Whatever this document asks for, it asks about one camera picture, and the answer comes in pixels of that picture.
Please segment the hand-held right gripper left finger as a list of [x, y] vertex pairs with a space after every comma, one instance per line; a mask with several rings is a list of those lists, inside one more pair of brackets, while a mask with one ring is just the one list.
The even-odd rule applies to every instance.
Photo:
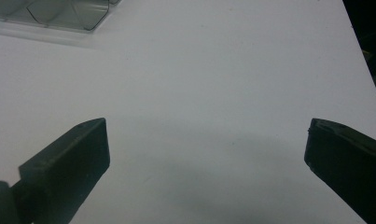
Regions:
[[21, 224], [69, 224], [110, 165], [104, 118], [80, 123], [19, 167]]

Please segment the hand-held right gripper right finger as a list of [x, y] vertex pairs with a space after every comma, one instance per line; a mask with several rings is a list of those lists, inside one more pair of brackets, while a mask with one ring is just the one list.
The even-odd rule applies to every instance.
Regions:
[[304, 161], [365, 222], [376, 224], [376, 140], [346, 125], [313, 119]]

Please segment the clear plastic compartment tray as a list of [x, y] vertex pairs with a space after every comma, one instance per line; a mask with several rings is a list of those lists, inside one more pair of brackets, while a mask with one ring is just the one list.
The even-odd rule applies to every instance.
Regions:
[[0, 0], [0, 38], [93, 49], [124, 0]]

